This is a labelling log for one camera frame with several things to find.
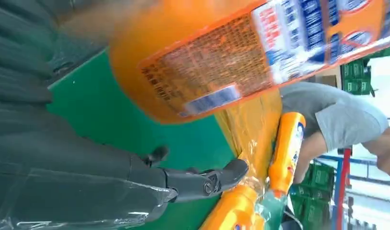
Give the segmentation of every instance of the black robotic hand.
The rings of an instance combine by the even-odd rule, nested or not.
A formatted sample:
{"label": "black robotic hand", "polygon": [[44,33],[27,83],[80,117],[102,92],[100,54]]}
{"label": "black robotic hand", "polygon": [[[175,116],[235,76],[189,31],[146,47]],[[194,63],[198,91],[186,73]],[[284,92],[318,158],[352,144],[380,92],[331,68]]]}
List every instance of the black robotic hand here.
{"label": "black robotic hand", "polygon": [[[142,160],[151,167],[165,159],[168,152],[167,147],[158,147]],[[247,173],[248,166],[243,160],[235,159],[222,170],[203,172],[197,172],[193,169],[188,171],[163,170],[166,175],[166,187],[177,191],[177,196],[170,202],[184,202],[211,197],[234,187]]]}

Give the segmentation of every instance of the white label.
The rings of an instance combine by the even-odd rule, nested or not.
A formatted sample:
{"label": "white label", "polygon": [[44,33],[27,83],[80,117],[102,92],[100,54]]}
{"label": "white label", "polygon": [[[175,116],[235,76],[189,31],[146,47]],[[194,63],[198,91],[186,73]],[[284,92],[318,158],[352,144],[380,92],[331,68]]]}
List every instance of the white label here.
{"label": "white label", "polygon": [[301,150],[302,140],[304,139],[304,126],[302,123],[298,122],[294,129],[294,135],[291,140],[291,148],[289,151],[289,157],[292,158],[294,166],[298,162],[299,152]]}
{"label": "white label", "polygon": [[302,26],[297,2],[271,1],[251,12],[276,84],[316,70],[304,66],[309,56],[305,50],[307,30]]}
{"label": "white label", "polygon": [[197,115],[237,101],[240,98],[241,95],[237,91],[236,86],[230,85],[226,88],[186,103],[185,108],[190,115]]}

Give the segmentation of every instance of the red pole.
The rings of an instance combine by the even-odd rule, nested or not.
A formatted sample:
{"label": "red pole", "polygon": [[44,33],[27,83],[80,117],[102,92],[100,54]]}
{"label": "red pole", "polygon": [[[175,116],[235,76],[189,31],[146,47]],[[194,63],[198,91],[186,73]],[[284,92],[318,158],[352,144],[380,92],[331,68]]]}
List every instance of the red pole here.
{"label": "red pole", "polygon": [[352,153],[351,149],[344,149],[344,158],[342,166],[342,174],[339,188],[339,200],[337,202],[337,223],[336,229],[342,230],[342,220],[343,220],[343,200],[344,192],[346,189],[346,180],[348,179],[348,174],[350,173],[350,154]]}

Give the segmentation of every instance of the person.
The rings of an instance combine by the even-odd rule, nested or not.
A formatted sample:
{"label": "person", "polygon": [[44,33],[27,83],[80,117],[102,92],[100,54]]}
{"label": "person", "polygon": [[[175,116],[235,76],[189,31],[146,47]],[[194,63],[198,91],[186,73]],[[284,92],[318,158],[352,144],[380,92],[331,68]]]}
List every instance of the person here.
{"label": "person", "polygon": [[283,113],[306,119],[294,183],[301,183],[311,160],[334,149],[362,143],[377,156],[377,167],[390,175],[390,127],[368,102],[329,85],[298,82],[280,89]]}
{"label": "person", "polygon": [[[140,158],[78,136],[47,110],[52,95],[44,82],[53,77],[47,62],[59,22],[88,9],[88,17],[78,18],[81,30],[89,22],[100,29],[112,16],[135,12],[135,3],[146,7],[119,0],[94,5],[103,2],[112,1],[0,0],[0,229],[141,225],[159,218],[168,203],[220,194],[248,170],[239,159],[222,170],[157,168],[165,148]],[[97,15],[105,12],[105,19]]]}

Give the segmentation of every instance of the bottle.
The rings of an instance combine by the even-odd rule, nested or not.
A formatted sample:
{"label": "bottle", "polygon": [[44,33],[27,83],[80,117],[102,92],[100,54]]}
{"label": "bottle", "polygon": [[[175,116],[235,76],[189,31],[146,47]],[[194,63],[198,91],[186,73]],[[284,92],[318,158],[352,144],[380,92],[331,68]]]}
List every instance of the bottle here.
{"label": "bottle", "polygon": [[115,29],[109,54],[121,89],[161,123],[211,115],[390,46],[390,1],[153,2]]}
{"label": "bottle", "polygon": [[293,183],[305,125],[305,118],[300,113],[290,112],[281,116],[274,158],[268,169],[270,189],[278,195],[287,194]]}
{"label": "bottle", "polygon": [[304,137],[305,118],[296,112],[281,116],[272,165],[268,169],[270,188],[264,194],[262,207],[269,218],[265,218],[265,229],[277,230],[281,224],[288,190],[294,180],[296,163]]}
{"label": "bottle", "polygon": [[264,219],[255,212],[257,192],[239,184],[224,192],[201,230],[264,230]]}

